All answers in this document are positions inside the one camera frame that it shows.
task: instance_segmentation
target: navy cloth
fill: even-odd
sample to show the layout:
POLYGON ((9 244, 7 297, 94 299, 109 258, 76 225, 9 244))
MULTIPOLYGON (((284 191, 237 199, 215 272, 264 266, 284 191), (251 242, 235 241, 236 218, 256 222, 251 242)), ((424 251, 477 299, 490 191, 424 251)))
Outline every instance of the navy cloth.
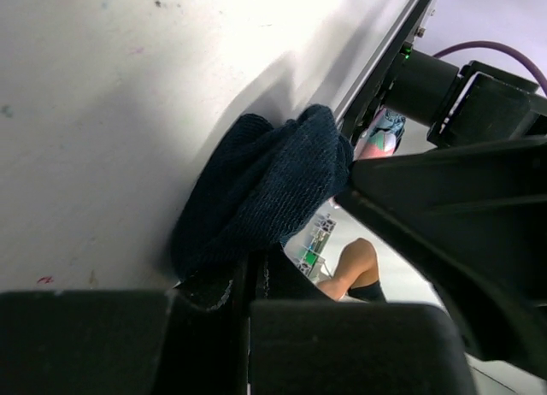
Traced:
POLYGON ((325 106, 313 105, 278 128, 259 115, 241 116, 175 226, 171 259, 179 278, 290 238, 344 188, 352 157, 325 106))
POLYGON ((361 299, 362 301, 369 301, 375 303, 386 303, 384 291, 379 280, 371 284, 370 286, 358 286, 356 288, 350 288, 348 295, 355 299, 361 299))

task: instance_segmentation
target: pink mark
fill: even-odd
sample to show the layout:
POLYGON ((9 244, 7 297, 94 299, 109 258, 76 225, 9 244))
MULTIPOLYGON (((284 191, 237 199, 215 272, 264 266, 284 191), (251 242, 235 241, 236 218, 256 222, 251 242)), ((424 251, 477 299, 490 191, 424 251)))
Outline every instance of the pink mark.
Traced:
POLYGON ((144 53, 144 47, 138 47, 137 49, 133 49, 129 52, 130 55, 141 55, 144 53))
POLYGON ((42 277, 38 281, 36 281, 37 284, 51 284, 53 282, 53 277, 42 277))

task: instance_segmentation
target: white surface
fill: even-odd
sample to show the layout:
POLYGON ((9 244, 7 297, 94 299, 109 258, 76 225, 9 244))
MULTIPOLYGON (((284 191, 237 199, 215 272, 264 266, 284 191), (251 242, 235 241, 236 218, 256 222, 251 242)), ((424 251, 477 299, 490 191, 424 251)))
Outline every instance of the white surface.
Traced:
MULTIPOLYGON (((468 357, 468 359, 469 363, 478 371, 508 386, 516 393, 522 395, 545 395, 546 393, 546 386, 540 379, 512 365, 501 362, 483 363, 472 357, 468 357)), ((498 395, 499 393, 494 391, 493 385, 484 382, 478 382, 478 387, 480 395, 498 395)))
POLYGON ((336 107, 408 2, 0 0, 0 287, 172 286, 237 116, 336 107))
POLYGON ((515 395, 517 393, 478 369, 471 368, 471 372, 479 395, 515 395))

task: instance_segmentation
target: person's leg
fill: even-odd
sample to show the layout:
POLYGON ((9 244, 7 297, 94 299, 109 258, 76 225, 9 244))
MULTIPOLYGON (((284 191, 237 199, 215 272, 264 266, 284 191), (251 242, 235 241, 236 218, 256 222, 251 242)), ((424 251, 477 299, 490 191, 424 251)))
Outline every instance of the person's leg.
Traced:
POLYGON ((357 239, 345 246, 331 280, 317 287, 338 301, 350 288, 369 286, 379 280, 376 250, 370 241, 357 239))

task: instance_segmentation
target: person's knee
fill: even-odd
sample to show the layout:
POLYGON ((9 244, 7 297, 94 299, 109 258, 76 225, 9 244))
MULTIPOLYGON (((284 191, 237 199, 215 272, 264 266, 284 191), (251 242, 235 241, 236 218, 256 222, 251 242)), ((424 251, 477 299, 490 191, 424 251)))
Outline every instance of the person's knee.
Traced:
POLYGON ((349 260, 365 260, 367 262, 376 261, 376 250, 373 244, 367 239, 356 239, 344 248, 342 256, 347 256, 349 260))
POLYGON ((356 239, 352 243, 348 244, 348 247, 352 249, 358 249, 359 251, 374 251, 373 243, 368 241, 367 239, 356 239))

